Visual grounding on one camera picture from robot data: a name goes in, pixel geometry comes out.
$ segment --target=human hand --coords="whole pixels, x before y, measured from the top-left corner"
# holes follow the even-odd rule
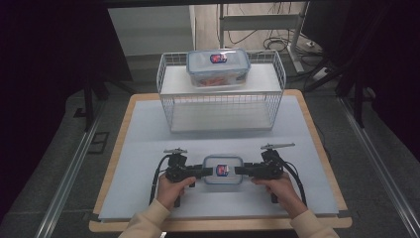
[[[279,179],[253,178],[252,182],[265,185],[268,193],[274,193],[292,219],[308,209],[294,190],[288,173],[283,173]]]
[[[184,195],[184,188],[187,185],[195,183],[195,181],[195,177],[190,177],[180,182],[171,182],[166,178],[166,175],[163,174],[158,178],[157,200],[166,207],[166,209],[172,210],[176,199],[180,195]]]

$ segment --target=sleeve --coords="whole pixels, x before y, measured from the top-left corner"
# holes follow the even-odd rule
[[[119,238],[152,238],[160,237],[160,226],[170,212],[156,199],[144,212],[136,213],[130,220],[126,230]]]
[[[294,228],[299,238],[339,237],[331,227],[319,222],[318,218],[310,210],[295,217],[290,222],[290,225]]]

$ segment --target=table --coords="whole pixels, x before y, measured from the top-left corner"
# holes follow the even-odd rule
[[[314,141],[315,148],[318,156],[321,160],[326,177],[330,183],[331,189],[334,193],[334,197],[337,201],[340,213],[335,216],[320,217],[320,220],[333,227],[333,228],[348,228],[352,225],[352,218],[346,216],[345,213],[348,211],[347,205],[343,199],[340,188],[335,179],[334,173],[328,162],[327,155],[323,149],[320,138],[317,134],[315,125],[310,116],[309,110],[306,106],[304,98],[299,90],[285,90],[284,95],[296,96],[300,109],[304,115],[306,124],[308,126],[311,137]],[[111,160],[102,183],[101,190],[99,192],[93,213],[99,214],[101,211],[104,199],[108,193],[111,181],[113,179],[114,172],[118,165],[119,156],[121,154],[124,140],[127,134],[128,127],[132,118],[132,112],[137,101],[142,100],[159,100],[158,94],[136,94],[130,99],[123,123],[121,125],[120,133],[117,138],[117,142],[114,147]],[[205,220],[167,220],[163,226],[163,231],[235,231],[235,230],[276,230],[276,229],[292,229],[289,224],[289,218],[248,218],[248,219],[205,219]],[[89,223],[89,229],[93,232],[111,232],[111,231],[123,231],[127,227],[128,222],[106,222],[102,223],[97,220],[91,220]]]

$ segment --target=plastic food container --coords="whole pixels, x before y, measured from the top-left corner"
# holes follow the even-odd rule
[[[187,54],[186,70],[196,87],[243,84],[251,68],[242,49],[194,51]]]
[[[239,184],[242,176],[235,174],[235,167],[241,167],[243,160],[235,155],[211,155],[204,159],[204,168],[213,168],[213,176],[205,177],[209,184]]]

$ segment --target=wire basket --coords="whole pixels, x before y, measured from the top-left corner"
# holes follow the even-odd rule
[[[157,91],[171,132],[270,130],[286,77],[278,52],[247,52],[247,82],[197,88],[186,71],[187,53],[163,54]]]

